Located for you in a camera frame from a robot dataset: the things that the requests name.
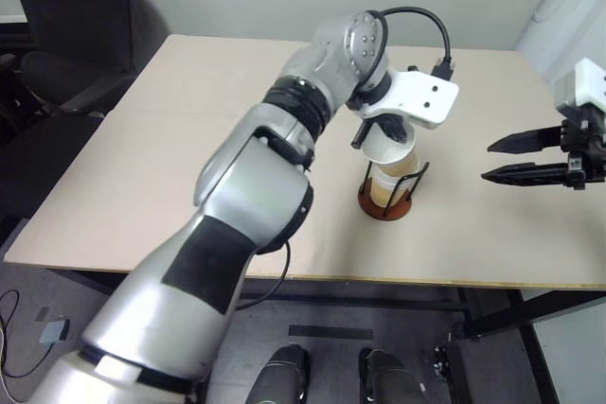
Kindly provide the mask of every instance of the gray carpet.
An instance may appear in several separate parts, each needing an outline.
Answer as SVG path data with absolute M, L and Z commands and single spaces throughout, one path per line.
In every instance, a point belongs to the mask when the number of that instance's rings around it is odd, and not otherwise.
M 312 286 L 322 288 L 320 283 Z M 348 284 L 341 287 L 347 288 L 349 295 L 369 293 L 368 287 Z M 81 331 L 106 296 L 53 272 L 2 264 L 0 291 L 8 289 L 21 292 L 21 302 L 9 329 L 7 367 L 13 374 L 26 370 L 44 353 L 38 339 L 46 322 L 64 318 L 71 323 L 67 341 L 55 346 L 39 370 L 29 378 L 8 379 L 13 394 L 25 399 L 58 356 L 78 348 Z M 456 297 L 453 289 L 440 287 L 382 285 L 372 289 L 373 296 L 392 298 L 454 300 Z M 287 290 L 296 293 L 296 283 L 288 283 Z M 11 297 L 0 304 L 5 317 L 11 306 Z M 44 307 L 46 315 L 40 320 Z M 360 348 L 368 345 L 397 355 L 423 383 L 429 403 L 450 403 L 446 383 L 434 376 L 432 349 L 435 344 L 446 342 L 450 327 L 460 317 L 458 313 L 427 310 L 263 303 L 235 315 L 214 366 L 207 402 L 243 403 L 258 371 L 272 353 L 286 343 L 300 343 L 312 355 L 310 404 L 358 402 L 357 356 Z M 371 330 L 372 339 L 290 337 L 291 325 L 363 328 Z M 464 342 L 462 350 L 475 403 L 540 402 L 517 331 L 480 342 Z M 9 400 L 0 395 L 0 403 Z

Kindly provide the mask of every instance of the black chair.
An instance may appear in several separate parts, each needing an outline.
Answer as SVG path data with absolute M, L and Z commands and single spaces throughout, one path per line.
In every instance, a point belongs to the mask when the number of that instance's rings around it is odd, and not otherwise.
M 51 116 L 0 149 L 0 218 L 31 218 L 168 34 L 146 0 L 21 3 L 36 47 L 21 80 Z

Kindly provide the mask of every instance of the orange base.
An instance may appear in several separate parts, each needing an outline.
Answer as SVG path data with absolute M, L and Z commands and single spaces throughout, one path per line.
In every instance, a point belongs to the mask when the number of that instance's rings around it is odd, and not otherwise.
M 406 215 L 410 210 L 410 207 L 413 204 L 412 199 L 408 198 L 410 191 L 406 190 L 404 194 L 402 194 L 399 201 L 393 203 L 391 207 L 389 207 L 385 211 L 385 207 L 380 207 L 375 202 L 370 199 L 370 190 L 368 189 L 365 192 L 362 192 L 363 189 L 370 188 L 372 185 L 372 179 L 366 180 L 360 186 L 360 191 L 358 191 L 358 203 L 362 207 L 362 209 L 367 212 L 372 218 L 381 221 L 393 221 L 399 220 L 401 217 Z

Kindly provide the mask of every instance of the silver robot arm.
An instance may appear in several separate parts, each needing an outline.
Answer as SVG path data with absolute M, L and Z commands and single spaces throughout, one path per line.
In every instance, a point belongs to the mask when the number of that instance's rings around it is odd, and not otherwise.
M 315 140 L 354 91 L 386 77 L 382 36 L 368 12 L 318 28 L 203 169 L 191 220 L 129 274 L 30 402 L 184 401 L 210 371 L 251 258 L 309 212 Z

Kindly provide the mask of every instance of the table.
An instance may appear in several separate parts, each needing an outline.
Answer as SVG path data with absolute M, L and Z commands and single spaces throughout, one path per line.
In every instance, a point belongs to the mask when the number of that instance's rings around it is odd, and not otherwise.
M 127 272 L 193 213 L 198 172 L 259 102 L 302 43 L 170 36 L 65 172 L 8 251 L 12 263 Z M 431 69 L 441 50 L 390 47 L 391 64 Z M 346 108 L 316 146 L 312 212 L 294 236 L 289 275 L 482 287 L 606 289 L 606 186 L 521 188 L 480 179 L 549 150 L 487 153 L 511 132 L 557 125 L 548 88 L 514 51 L 457 49 L 459 98 L 447 121 L 421 128 L 431 162 L 411 212 L 385 222 L 358 207 L 366 160 L 349 146 Z M 276 276 L 283 254 L 256 257 Z

